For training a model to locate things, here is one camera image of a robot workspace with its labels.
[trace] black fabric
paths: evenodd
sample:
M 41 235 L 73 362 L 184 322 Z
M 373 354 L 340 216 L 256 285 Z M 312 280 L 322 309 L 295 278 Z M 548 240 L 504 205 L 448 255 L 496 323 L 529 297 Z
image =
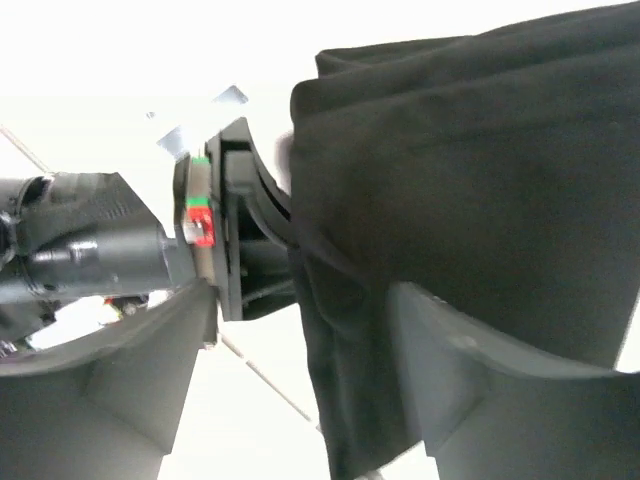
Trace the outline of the black fabric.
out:
M 614 364 L 640 284 L 637 25 L 632 3 L 325 51 L 294 89 L 291 257 L 334 480 L 417 440 L 390 282 Z

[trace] black mount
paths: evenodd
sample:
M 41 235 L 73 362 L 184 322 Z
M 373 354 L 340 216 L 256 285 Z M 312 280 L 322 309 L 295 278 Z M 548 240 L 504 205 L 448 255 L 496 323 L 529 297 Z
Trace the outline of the black mount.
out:
M 292 305 L 290 200 L 262 163 L 247 119 L 210 139 L 206 154 L 213 171 L 213 257 L 224 320 L 254 320 Z

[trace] green connector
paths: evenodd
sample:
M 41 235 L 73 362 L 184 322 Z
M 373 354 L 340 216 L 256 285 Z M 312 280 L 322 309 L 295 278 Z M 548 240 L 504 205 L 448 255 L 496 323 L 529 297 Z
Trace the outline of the green connector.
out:
M 187 198 L 188 207 L 208 207 L 209 199 L 207 197 L 191 197 Z

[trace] black cloth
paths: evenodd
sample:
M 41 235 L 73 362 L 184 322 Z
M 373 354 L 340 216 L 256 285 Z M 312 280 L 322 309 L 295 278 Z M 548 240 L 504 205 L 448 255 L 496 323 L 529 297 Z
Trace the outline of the black cloth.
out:
M 614 364 L 640 286 L 638 25 L 632 3 L 324 51 L 296 86 L 291 260 L 334 480 L 418 440 L 392 282 Z

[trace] white background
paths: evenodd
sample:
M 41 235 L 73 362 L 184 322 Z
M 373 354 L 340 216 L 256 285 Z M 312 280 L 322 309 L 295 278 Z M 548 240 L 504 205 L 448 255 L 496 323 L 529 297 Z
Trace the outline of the white background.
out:
M 110 156 L 121 152 L 113 161 L 126 160 L 128 143 L 140 138 L 141 113 L 237 83 L 251 100 L 252 132 L 275 173 L 271 153 L 290 127 L 289 92 L 314 76 L 319 50 L 479 33 L 602 4 L 4 1 L 0 123 L 55 169 L 108 170 Z M 4 175 L 9 166 L 11 175 L 35 173 L 28 163 L 14 162 L 17 157 L 0 137 Z M 148 179 L 153 182 L 152 167 Z M 635 324 L 621 359 L 625 371 L 640 369 L 640 322 Z M 292 401 L 317 417 L 296 307 L 225 331 Z M 161 479 L 327 479 L 320 435 L 243 362 L 224 348 L 201 354 L 175 453 Z M 384 473 L 389 480 L 437 478 L 419 451 Z

